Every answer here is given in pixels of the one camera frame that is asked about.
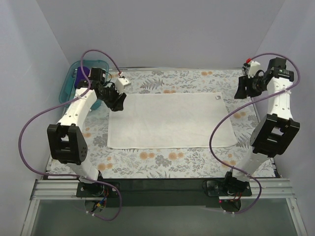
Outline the white towel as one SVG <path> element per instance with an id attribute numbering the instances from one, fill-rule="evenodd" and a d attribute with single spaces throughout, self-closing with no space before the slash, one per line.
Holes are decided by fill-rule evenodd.
<path id="1" fill-rule="evenodd" d="M 107 146 L 113 149 L 225 148 L 237 143 L 220 92 L 130 94 L 110 112 Z"/>

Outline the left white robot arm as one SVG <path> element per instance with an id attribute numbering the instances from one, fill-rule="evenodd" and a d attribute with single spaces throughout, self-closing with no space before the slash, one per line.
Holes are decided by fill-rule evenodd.
<path id="1" fill-rule="evenodd" d="M 113 112 L 122 111 L 126 98 L 124 89 L 129 84 L 125 77 L 119 77 L 114 83 L 107 81 L 104 69 L 92 68 L 88 78 L 77 83 L 76 101 L 71 102 L 57 124 L 47 128 L 52 158 L 70 167 L 82 182 L 83 190 L 95 197 L 101 196 L 106 187 L 101 182 L 100 171 L 87 159 L 88 146 L 81 129 L 97 100 L 103 101 Z"/>

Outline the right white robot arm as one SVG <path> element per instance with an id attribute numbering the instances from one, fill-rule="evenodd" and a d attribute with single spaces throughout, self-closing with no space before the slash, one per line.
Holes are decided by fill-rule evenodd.
<path id="1" fill-rule="evenodd" d="M 268 158 L 283 154 L 300 129 L 291 114 L 289 87 L 293 84 L 294 73 L 287 70 L 286 59 L 271 59 L 266 71 L 260 69 L 259 62 L 249 61 L 244 64 L 243 71 L 236 99 L 257 97 L 264 91 L 271 98 L 266 116 L 251 135 L 247 156 L 224 177 L 223 191 L 231 196 L 243 193 L 249 186 L 250 176 Z"/>

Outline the purple towel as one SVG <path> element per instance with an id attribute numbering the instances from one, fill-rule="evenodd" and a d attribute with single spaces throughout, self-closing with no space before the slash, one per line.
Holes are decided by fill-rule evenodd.
<path id="1" fill-rule="evenodd" d="M 84 73 L 82 72 L 81 67 L 78 67 L 76 69 L 76 77 L 75 77 L 75 82 L 74 82 L 74 88 L 75 89 L 77 88 L 77 86 L 81 80 L 85 80 L 85 77 L 83 74 L 85 74 L 86 76 L 89 76 L 90 69 L 88 67 L 83 66 L 83 71 L 84 71 Z"/>

